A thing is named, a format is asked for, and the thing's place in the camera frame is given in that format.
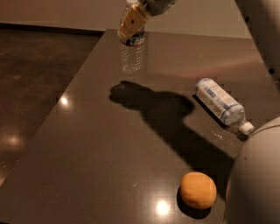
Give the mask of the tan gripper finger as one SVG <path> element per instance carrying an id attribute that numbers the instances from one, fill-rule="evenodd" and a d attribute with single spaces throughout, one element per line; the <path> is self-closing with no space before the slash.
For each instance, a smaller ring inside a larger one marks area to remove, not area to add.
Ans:
<path id="1" fill-rule="evenodd" d="M 130 39 L 147 24 L 149 18 L 149 14 L 140 3 L 132 4 L 121 15 L 118 36 L 121 40 Z"/>

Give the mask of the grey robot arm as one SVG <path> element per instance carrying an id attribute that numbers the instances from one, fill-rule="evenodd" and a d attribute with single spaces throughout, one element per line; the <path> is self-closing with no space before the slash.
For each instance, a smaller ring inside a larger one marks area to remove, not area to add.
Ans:
<path id="1" fill-rule="evenodd" d="M 259 128 L 232 159 L 179 122 L 193 110 L 179 94 L 122 81 L 111 88 L 110 99 L 141 111 L 198 174 L 218 183 L 226 199 L 223 224 L 280 224 L 280 117 Z"/>

